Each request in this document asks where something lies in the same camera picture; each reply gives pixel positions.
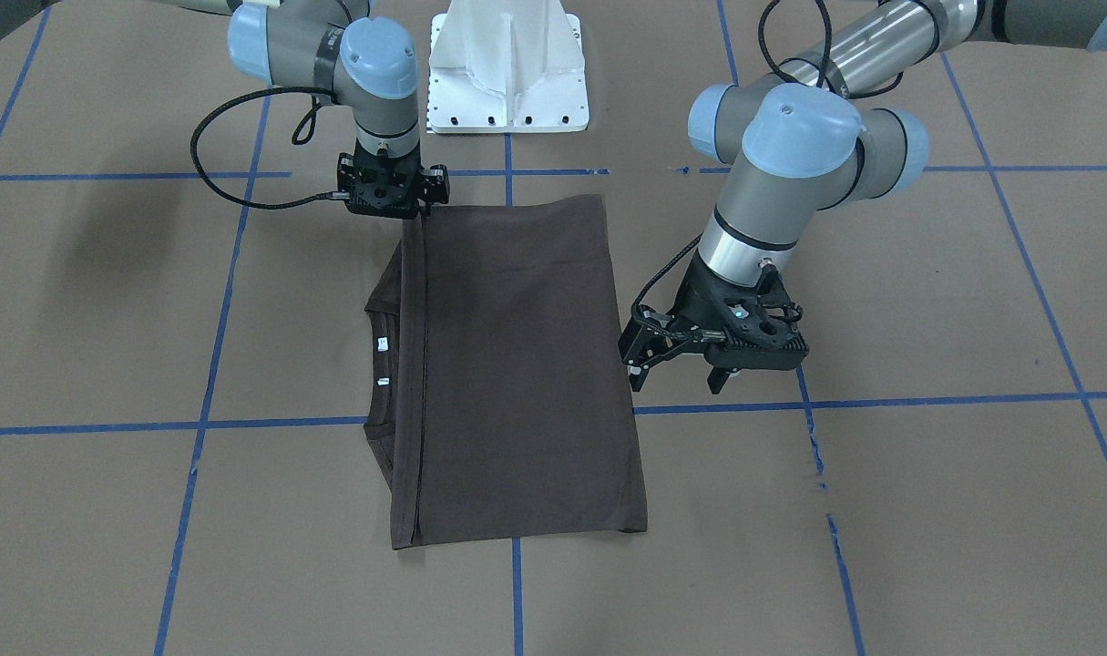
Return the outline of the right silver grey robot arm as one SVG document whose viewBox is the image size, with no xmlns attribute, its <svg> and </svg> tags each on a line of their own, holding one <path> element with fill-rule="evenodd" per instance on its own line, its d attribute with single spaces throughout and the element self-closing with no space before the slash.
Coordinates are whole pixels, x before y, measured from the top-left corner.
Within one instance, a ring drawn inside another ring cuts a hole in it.
<svg viewBox="0 0 1107 656">
<path fill-rule="evenodd" d="M 323 200 L 352 214 L 411 220 L 448 204 L 447 167 L 421 162 L 418 56 L 399 22 L 371 14 L 369 1 L 186 1 L 183 8 L 227 15 L 232 64 L 266 88 L 214 111 L 214 117 L 254 98 L 306 93 L 311 110 L 294 131 L 307 144 L 324 107 L 352 110 L 356 146 L 337 162 L 337 190 Z"/>
</svg>

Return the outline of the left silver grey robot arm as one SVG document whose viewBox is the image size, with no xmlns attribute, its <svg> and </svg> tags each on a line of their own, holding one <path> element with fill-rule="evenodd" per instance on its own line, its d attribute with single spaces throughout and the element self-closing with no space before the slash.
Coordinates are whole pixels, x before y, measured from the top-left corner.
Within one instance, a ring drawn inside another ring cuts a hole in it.
<svg viewBox="0 0 1107 656">
<path fill-rule="evenodd" d="M 801 308 L 782 279 L 820 210 L 883 198 L 915 183 L 929 138 L 900 110 L 856 107 L 894 88 L 908 67 L 968 41 L 1107 51 L 1107 1 L 879 1 L 749 86 L 694 100 L 687 138 L 728 165 L 708 223 L 681 252 L 687 271 L 672 308 L 641 296 L 619 341 L 632 391 L 650 369 L 699 354 L 711 392 L 743 369 L 792 371 L 808 354 Z"/>
</svg>

